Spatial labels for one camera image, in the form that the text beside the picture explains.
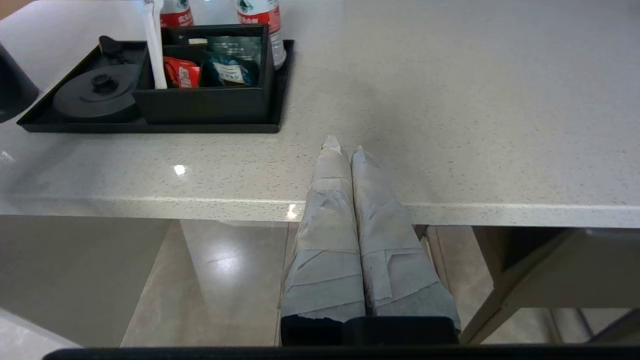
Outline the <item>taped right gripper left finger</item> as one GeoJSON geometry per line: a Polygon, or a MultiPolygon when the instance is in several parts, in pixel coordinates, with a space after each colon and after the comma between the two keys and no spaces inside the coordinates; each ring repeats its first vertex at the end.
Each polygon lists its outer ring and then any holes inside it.
{"type": "Polygon", "coordinates": [[[282,318],[346,322],[366,314],[350,160],[334,136],[323,141],[283,281],[282,318]]]}

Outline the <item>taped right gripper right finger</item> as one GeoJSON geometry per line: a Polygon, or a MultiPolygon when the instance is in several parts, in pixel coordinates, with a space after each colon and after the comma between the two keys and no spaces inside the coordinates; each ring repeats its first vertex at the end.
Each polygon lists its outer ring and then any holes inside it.
{"type": "Polygon", "coordinates": [[[457,306],[421,245],[382,164],[363,146],[350,160],[366,305],[374,317],[445,317],[457,306]]]}

